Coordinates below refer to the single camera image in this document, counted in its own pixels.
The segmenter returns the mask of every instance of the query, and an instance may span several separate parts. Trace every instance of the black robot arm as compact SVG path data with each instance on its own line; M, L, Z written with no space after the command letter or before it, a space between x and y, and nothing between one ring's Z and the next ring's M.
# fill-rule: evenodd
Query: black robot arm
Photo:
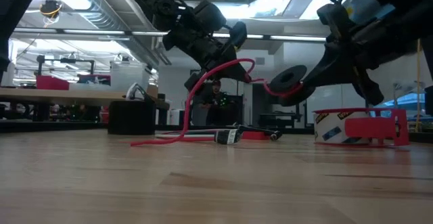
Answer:
M202 68L193 74L185 86L189 91L200 77L218 65L236 59L236 50L246 40L246 25L238 22L233 28L226 26L227 20L217 6L202 1L195 8L182 0L135 0L146 17L159 31L168 31L162 42L166 50L178 47L192 57ZM212 37L214 31L229 29L230 37L222 43ZM244 68L238 64L216 73L212 79L231 78L248 82Z
M293 106L313 94L316 87L352 84L368 103L380 104L384 96L367 69L374 70L402 55L416 51L416 40L433 35L433 0L378 0L395 7L382 18L355 24L341 1L317 10L331 35L316 67L304 77L306 68L295 66L279 74L269 84L273 91L295 91L280 97L283 106Z

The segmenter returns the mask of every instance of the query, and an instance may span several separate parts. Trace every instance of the person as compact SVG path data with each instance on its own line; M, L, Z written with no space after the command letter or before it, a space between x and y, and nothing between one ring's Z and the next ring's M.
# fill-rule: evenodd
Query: person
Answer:
M229 102L227 95L221 92L221 82L212 82L212 93L203 95L201 108L208 109L206 125L223 126L227 125L227 119L231 118L233 102Z

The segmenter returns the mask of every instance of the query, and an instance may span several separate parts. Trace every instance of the wooden floor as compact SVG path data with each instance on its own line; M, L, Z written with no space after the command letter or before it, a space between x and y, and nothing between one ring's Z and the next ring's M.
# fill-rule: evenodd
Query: wooden floor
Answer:
M433 147L0 135L0 223L433 223Z

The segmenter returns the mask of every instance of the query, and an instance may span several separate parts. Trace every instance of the black cylinder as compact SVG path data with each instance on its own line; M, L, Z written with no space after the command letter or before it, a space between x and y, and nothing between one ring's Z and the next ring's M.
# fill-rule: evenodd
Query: black cylinder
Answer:
M425 103L426 114L433 116L433 86L426 88Z
M110 104L108 134L153 135L156 106L154 101L118 101Z

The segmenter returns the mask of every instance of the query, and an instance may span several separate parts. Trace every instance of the red cable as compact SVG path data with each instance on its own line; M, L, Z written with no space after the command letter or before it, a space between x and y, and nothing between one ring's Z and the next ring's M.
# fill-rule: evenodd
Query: red cable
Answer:
M196 91L202 86L202 84L204 83L204 81L206 79L208 79L208 77L221 71L222 69L225 69L225 68L230 67L230 66L235 65L235 64L239 64L240 62L251 62L252 63L251 68L248 69L248 71L246 73L248 80L250 80L250 82L264 81L263 86L265 87L265 90L271 95L280 96L280 97L288 97L288 96L291 96L293 93L302 89L302 83L298 83L293 89L291 89L287 93L272 92L270 90L270 88L268 87L268 84L267 84L265 79L254 79L254 80L250 79L249 74L252 72L252 70L254 69L254 66L255 66L254 60L249 59L249 58L240 58L240 59L236 59L236 60L221 64L220 66L217 66L216 68L212 69L211 71L203 74L203 76L199 79L199 81L196 83L196 85L194 85L191 92L189 92L186 104L187 105L191 104L191 100L192 100L193 96L196 94ZM186 132L188 131L188 126L189 126L188 120L189 120L189 106L186 106L184 117L183 117L183 128L182 128L181 134L178 137L172 138L172 139L147 140L147 141L132 142L131 146L139 146L139 145L145 145L145 144L169 144L169 143L174 143L176 141L180 141L181 139L183 139L183 136L185 136Z
M179 141L182 141L182 142L214 141L214 137L213 136L212 137L200 137L200 138L184 137L184 138L180 139Z
M254 64L254 60L252 60L252 59L241 58L241 59L236 59L236 60L233 60L233 61L221 64L220 66L217 66L216 68L212 69L211 71L206 72L199 79L199 81L196 83L196 85L194 85L194 87L192 88L191 92L189 92L186 104L187 105L191 104L192 97L196 94L196 91L202 86L202 83L204 83L204 81L206 79L208 79L208 77L210 77L213 74L221 71L224 68L230 67L230 66L238 64L240 62L251 62L252 64ZM189 126L189 121L188 120L189 120L189 106L186 106L185 107L184 117L183 117L182 132L181 132L181 134L178 137L173 138L173 139L164 139L164 140L148 140L148 141L132 142L131 146L139 146L139 145L144 145L144 144L168 144L168 143L174 143L176 141L179 141L180 139L183 138L183 136L188 131L188 126Z

